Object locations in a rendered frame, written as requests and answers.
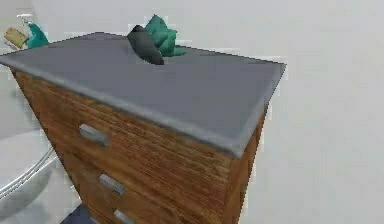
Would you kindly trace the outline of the wooden grey-topped chest of drawers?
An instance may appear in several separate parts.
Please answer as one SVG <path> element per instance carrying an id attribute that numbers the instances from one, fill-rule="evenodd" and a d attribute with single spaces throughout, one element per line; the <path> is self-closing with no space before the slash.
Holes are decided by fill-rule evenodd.
<path id="1" fill-rule="evenodd" d="M 95 32 L 0 55 L 97 224 L 238 224 L 285 67 Z"/>

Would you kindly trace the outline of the green house plant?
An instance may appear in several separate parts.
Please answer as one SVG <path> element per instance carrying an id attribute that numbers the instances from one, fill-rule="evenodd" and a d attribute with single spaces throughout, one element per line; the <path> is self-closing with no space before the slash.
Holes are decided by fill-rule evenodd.
<path id="1" fill-rule="evenodd" d="M 186 51 L 176 46 L 177 31 L 167 27 L 160 16 L 154 14 L 145 26 L 154 45 L 163 57 L 182 56 Z"/>

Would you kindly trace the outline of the teal cloth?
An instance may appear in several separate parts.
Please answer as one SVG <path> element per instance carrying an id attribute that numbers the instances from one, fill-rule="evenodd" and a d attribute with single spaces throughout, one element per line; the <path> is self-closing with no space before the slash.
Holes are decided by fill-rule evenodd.
<path id="1" fill-rule="evenodd" d="M 40 47 L 40 46 L 47 45 L 49 43 L 46 35 L 37 24 L 29 23 L 28 27 L 31 31 L 31 35 L 27 40 L 27 46 L 29 48 Z"/>

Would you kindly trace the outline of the tan sponge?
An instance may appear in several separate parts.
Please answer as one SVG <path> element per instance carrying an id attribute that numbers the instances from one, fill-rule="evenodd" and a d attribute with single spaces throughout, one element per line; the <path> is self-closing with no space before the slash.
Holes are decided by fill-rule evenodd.
<path id="1" fill-rule="evenodd" d="M 28 40 L 28 37 L 24 33 L 13 27 L 9 27 L 6 30 L 4 38 L 17 48 L 22 48 Z"/>

